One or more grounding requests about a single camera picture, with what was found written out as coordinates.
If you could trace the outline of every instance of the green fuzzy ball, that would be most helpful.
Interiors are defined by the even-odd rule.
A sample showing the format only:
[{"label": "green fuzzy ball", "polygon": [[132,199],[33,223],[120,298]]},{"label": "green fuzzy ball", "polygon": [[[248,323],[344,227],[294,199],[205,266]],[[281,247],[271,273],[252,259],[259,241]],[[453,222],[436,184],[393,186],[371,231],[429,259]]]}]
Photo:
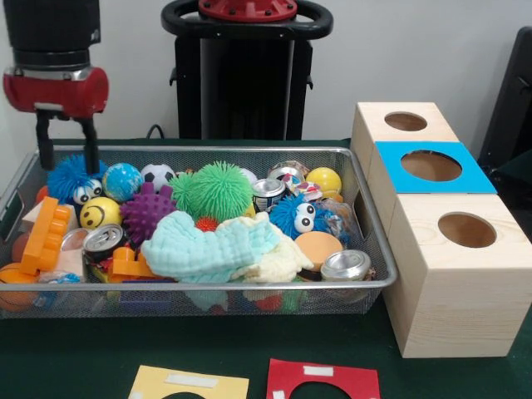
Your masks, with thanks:
[{"label": "green fuzzy ball", "polygon": [[190,208],[195,219],[208,216],[222,223],[242,216],[251,204],[253,189],[236,165],[214,162],[194,173],[192,180]]},{"label": "green fuzzy ball", "polygon": [[190,214],[190,197],[192,196],[193,174],[182,173],[178,177],[173,177],[168,185],[174,190],[172,200],[176,201],[175,207]]}]

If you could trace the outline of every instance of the white tape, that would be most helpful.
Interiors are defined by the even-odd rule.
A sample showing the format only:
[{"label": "white tape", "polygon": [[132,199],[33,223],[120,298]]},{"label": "white tape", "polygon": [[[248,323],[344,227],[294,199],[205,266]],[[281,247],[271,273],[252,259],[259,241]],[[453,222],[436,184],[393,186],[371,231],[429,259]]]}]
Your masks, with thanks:
[{"label": "white tape", "polygon": [[273,391],[273,399],[285,399],[284,391]]},{"label": "white tape", "polygon": [[332,377],[334,367],[303,366],[303,374],[306,376]]},{"label": "white tape", "polygon": [[186,376],[185,374],[169,374],[165,382],[168,384],[200,388],[214,388],[218,385],[217,378]]}]

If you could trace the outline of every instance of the round handle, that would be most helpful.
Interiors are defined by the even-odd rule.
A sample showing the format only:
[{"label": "round handle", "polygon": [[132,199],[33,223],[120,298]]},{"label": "round handle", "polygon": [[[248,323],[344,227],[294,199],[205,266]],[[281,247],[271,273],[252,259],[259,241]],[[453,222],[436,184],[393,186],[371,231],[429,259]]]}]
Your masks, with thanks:
[{"label": "round handle", "polygon": [[333,15],[313,2],[299,1],[298,15],[310,22],[236,23],[214,19],[185,19],[184,15],[198,12],[198,0],[176,0],[161,13],[163,28],[179,37],[313,40],[327,36],[333,29]]}]

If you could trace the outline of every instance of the metal mesh basket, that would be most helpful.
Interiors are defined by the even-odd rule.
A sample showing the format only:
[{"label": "metal mesh basket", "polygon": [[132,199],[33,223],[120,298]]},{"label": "metal mesh basket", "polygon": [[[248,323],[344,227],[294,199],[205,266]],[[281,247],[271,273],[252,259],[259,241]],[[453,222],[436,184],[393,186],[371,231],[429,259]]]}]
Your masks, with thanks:
[{"label": "metal mesh basket", "polygon": [[[63,158],[81,153],[81,147],[57,146],[56,153],[57,158]],[[343,283],[201,285],[103,284],[93,279],[88,283],[54,285],[53,291],[46,284],[0,284],[0,305],[2,302],[32,304],[29,308],[15,309],[23,308],[23,311],[4,309],[3,318],[365,313],[382,288],[396,278],[392,253],[360,165],[350,150],[325,147],[101,146],[100,157],[108,165],[127,162],[141,169],[148,164],[164,163],[174,170],[198,170],[215,160],[226,160],[252,170],[257,176],[265,176],[272,165],[284,160],[300,160],[311,169],[319,166],[332,168],[340,174],[344,200],[355,204],[360,222],[359,226],[353,226],[357,233],[352,234],[348,248],[361,249],[370,255],[376,278]],[[46,179],[37,154],[29,155],[0,199],[1,265],[11,262],[11,247],[20,228],[21,216],[30,210]]]}]

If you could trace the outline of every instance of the white wall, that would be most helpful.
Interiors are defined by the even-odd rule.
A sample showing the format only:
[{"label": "white wall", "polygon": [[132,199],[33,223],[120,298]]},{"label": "white wall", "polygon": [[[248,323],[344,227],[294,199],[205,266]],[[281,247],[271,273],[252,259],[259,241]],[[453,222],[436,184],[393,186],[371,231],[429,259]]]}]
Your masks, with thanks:
[{"label": "white wall", "polygon": [[[103,138],[141,137],[152,123],[177,136],[175,89],[168,86],[174,38],[160,26],[169,0],[101,0],[103,43],[91,48],[111,95],[96,117]],[[531,24],[530,0],[318,0],[335,17],[315,41],[314,91],[304,138],[351,135],[357,101],[435,101],[456,134],[478,153],[519,28]],[[0,19],[0,64],[11,63]],[[0,96],[0,191],[35,146],[35,119]],[[52,137],[81,137],[54,122]]]}]

